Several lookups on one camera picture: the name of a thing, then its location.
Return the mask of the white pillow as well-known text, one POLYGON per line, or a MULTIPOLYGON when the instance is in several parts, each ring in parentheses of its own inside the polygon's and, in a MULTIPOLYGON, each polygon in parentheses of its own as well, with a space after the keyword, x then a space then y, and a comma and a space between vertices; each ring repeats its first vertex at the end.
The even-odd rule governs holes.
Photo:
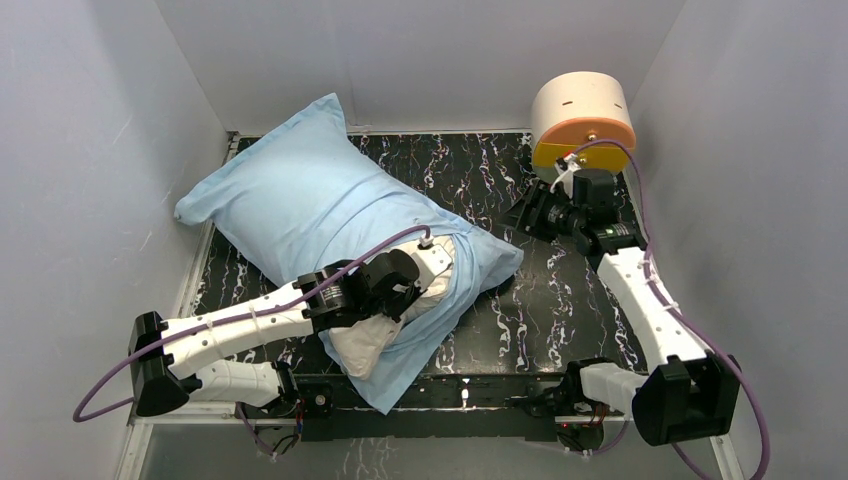
MULTIPOLYGON (((398 244, 398 249, 412 256, 419 241, 398 244)), ((382 352, 397 338, 403 327, 434 309, 447 295, 452 272, 446 285, 432 285, 401 316, 402 321, 378 314, 357 322, 352 327, 334 328, 329 340, 338 354, 343 371, 350 377, 367 380, 374 371, 382 352)))

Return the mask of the light blue pillowcase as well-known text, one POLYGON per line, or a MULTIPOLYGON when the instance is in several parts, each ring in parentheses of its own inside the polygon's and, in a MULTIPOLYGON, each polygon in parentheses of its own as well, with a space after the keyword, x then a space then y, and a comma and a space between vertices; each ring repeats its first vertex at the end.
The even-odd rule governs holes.
POLYGON ((469 223, 395 179, 348 139, 335 94, 263 136, 180 199, 175 218, 211 222, 276 286, 380 242, 391 247, 448 235, 456 253, 446 297, 402 328, 359 395, 388 413, 442 341, 484 292, 519 270, 523 251, 469 223))

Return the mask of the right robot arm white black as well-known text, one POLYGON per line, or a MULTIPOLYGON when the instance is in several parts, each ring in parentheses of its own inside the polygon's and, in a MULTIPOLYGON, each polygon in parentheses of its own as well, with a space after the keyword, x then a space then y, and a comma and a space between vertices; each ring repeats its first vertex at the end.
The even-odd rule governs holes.
POLYGON ((534 180, 501 223, 546 242, 573 239, 623 310, 649 372, 641 375, 606 358, 571 361, 550 391, 554 400, 577 414, 598 405, 618 411, 651 446, 728 433, 740 382, 728 362, 673 316, 671 302, 657 298, 647 242, 619 216, 614 175, 583 169, 569 177, 570 190, 534 180))

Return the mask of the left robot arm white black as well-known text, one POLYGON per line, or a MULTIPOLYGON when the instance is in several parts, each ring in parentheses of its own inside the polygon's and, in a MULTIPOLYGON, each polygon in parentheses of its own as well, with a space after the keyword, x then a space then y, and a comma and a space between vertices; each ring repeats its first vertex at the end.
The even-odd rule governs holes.
POLYGON ((362 264, 329 264, 269 294, 203 315, 142 314, 128 346, 135 412, 154 417, 190 401, 221 401, 286 416, 299 400, 292 377, 273 363, 247 365, 230 356, 371 319, 396 326, 451 266, 440 247, 392 249, 362 264))

